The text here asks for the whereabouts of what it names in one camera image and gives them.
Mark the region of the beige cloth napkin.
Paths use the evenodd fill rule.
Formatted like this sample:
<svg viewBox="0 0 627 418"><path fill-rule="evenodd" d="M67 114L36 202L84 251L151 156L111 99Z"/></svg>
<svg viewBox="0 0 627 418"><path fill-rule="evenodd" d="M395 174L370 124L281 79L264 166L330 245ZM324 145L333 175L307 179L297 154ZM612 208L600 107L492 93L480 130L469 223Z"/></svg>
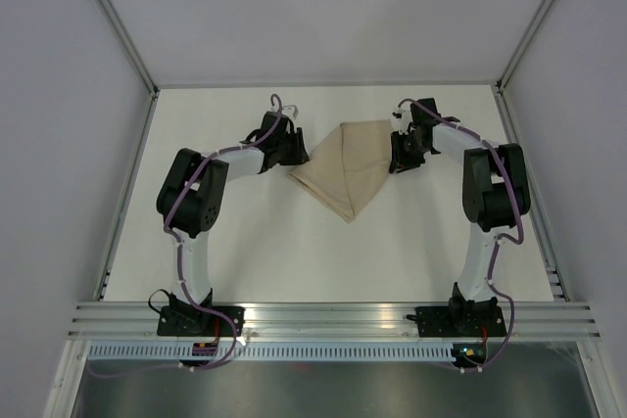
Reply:
<svg viewBox="0 0 627 418"><path fill-rule="evenodd" d="M392 157L388 119L343 122L290 171L306 192L345 222L353 222L385 184Z"/></svg>

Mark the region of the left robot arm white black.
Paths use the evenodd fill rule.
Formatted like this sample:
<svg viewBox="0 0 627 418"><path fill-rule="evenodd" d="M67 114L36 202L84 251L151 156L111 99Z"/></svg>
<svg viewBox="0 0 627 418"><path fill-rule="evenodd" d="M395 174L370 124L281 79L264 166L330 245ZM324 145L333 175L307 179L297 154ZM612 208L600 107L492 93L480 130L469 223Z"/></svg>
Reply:
<svg viewBox="0 0 627 418"><path fill-rule="evenodd" d="M303 130L279 112L265 113L261 127L237 146L207 156L187 148L177 152L156 201L176 256L176 281L169 305L160 311L160 336L209 336L217 326L242 325L241 310L213 306L209 274L209 233L226 184L308 160Z"/></svg>

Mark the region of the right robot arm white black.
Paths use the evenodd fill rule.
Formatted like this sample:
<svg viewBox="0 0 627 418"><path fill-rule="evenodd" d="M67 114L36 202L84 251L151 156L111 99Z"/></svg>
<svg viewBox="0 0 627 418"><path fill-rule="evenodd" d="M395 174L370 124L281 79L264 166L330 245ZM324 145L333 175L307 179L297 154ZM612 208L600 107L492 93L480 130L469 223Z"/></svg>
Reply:
<svg viewBox="0 0 627 418"><path fill-rule="evenodd" d="M465 263L448 303L419 307L410 316L422 337L476 336L486 328L501 337L505 321L494 285L500 246L524 240L523 215L531 198L524 154L517 144L494 144L454 116L442 116L434 99L401 101L393 113L401 127L391 134L392 174L445 154L462 169L461 205L470 223Z"/></svg>

